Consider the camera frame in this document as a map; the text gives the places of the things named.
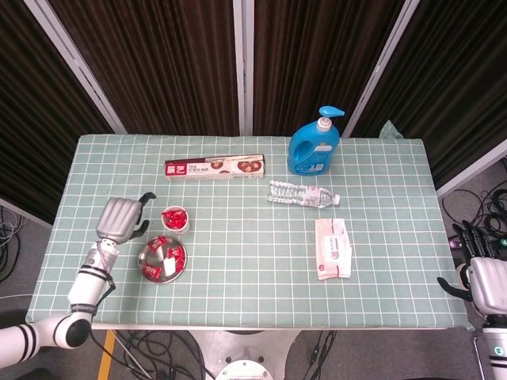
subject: cup of candy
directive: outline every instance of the cup of candy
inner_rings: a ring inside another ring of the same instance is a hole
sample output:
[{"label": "cup of candy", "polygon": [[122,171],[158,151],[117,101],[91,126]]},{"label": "cup of candy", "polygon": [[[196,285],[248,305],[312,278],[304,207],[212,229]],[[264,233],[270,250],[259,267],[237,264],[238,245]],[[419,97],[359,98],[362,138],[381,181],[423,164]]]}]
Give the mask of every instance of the cup of candy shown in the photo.
[{"label": "cup of candy", "polygon": [[183,235],[189,232],[189,213],[180,206],[171,206],[162,212],[162,224],[175,234]]}]

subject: yellow floor tape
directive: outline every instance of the yellow floor tape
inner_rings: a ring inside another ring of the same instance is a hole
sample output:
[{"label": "yellow floor tape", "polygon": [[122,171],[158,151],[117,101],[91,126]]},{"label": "yellow floor tape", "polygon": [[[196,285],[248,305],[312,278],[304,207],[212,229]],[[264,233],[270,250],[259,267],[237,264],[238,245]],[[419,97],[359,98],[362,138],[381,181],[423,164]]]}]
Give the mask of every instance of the yellow floor tape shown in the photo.
[{"label": "yellow floor tape", "polygon": [[[112,330],[108,330],[105,335],[104,348],[112,353],[114,350],[114,333]],[[101,366],[98,370],[97,380],[108,380],[109,368],[111,367],[111,356],[102,352]]]}]

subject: black curtain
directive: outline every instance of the black curtain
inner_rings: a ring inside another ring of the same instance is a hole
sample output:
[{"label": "black curtain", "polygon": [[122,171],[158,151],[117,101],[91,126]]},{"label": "black curtain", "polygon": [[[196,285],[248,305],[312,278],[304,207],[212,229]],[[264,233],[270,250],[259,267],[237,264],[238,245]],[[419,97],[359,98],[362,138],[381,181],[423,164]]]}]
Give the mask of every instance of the black curtain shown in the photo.
[{"label": "black curtain", "polygon": [[231,1],[51,4],[129,133],[239,134]]},{"label": "black curtain", "polygon": [[253,133],[292,135],[321,105],[343,131],[403,0],[255,2]]},{"label": "black curtain", "polygon": [[23,2],[0,33],[0,198],[52,223],[79,137],[112,131]]},{"label": "black curtain", "polygon": [[506,4],[422,1],[353,137],[423,139],[437,188],[507,139]]}]

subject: green grid tablecloth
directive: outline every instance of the green grid tablecloth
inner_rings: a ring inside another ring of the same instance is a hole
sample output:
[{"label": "green grid tablecloth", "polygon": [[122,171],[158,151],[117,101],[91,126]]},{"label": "green grid tablecloth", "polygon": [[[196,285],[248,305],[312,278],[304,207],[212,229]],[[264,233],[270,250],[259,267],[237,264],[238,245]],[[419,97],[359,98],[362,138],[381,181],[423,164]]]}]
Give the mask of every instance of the green grid tablecloth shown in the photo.
[{"label": "green grid tablecloth", "polygon": [[[110,197],[138,199],[147,233],[120,247],[117,289],[95,322],[217,328],[467,326],[444,224],[420,140],[342,139],[328,173],[288,172],[284,137],[87,135],[81,137],[28,312],[29,321],[67,313],[67,293]],[[164,161],[224,154],[265,156],[262,179],[169,182]],[[270,203],[270,180],[317,184],[341,196],[318,210]],[[136,259],[164,234],[161,212],[189,211],[180,240],[189,262],[173,283],[147,281]],[[350,279],[317,279],[314,220],[343,218],[353,246]]]}]

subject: wet wipes pack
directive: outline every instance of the wet wipes pack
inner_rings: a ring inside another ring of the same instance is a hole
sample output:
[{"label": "wet wipes pack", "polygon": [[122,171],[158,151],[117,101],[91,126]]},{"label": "wet wipes pack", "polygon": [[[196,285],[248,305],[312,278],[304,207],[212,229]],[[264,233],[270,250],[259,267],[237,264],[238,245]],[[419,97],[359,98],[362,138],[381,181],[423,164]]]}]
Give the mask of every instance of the wet wipes pack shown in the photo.
[{"label": "wet wipes pack", "polygon": [[352,247],[343,219],[315,220],[318,279],[350,278]]}]

